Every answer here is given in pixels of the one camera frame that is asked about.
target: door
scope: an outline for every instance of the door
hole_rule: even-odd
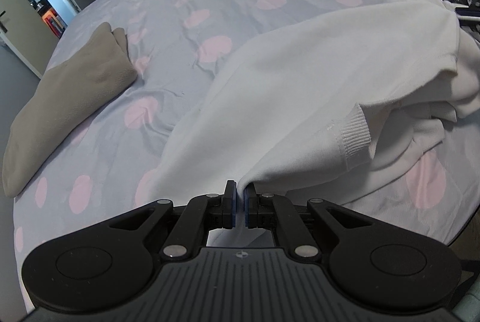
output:
[[[0,15],[0,37],[38,77],[42,77],[58,38],[28,0],[0,0]]]

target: gray folded towel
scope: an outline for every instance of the gray folded towel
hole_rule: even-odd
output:
[[[67,135],[135,81],[122,28],[102,23],[63,64],[48,70],[10,128],[3,157],[5,195],[15,197]]]

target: bedsheet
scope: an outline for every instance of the bedsheet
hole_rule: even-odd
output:
[[[202,100],[233,50],[285,25],[383,1],[97,0],[86,8],[67,28],[49,68],[109,22],[125,28],[139,77],[78,126],[15,198],[19,276],[25,257],[42,242],[145,202],[148,180],[175,124]],[[451,241],[479,201],[479,123],[475,114],[448,128],[445,142],[405,176],[347,206]]]

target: light gray bedding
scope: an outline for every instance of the light gray bedding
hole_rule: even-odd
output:
[[[107,21],[125,28],[139,77],[75,129],[15,199],[19,273],[40,243],[144,203],[147,182],[175,124],[202,100],[233,50],[285,25],[383,1],[97,0],[90,5],[66,30],[49,67],[68,59]],[[347,206],[450,242],[478,206],[478,126],[477,114],[454,129],[447,126],[445,142],[405,176]],[[198,194],[209,192],[222,193]]]

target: polka dot duvet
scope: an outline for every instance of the polka dot duvet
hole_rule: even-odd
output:
[[[109,22],[112,28],[125,29],[129,57],[139,76],[79,125],[15,198],[18,272],[42,242],[143,204],[171,131],[205,97],[232,51],[267,31],[384,1],[94,2],[68,27],[49,67],[71,57],[100,23]],[[455,127],[446,122],[445,127],[444,141],[407,174],[346,206],[451,242],[480,202],[480,114]]]

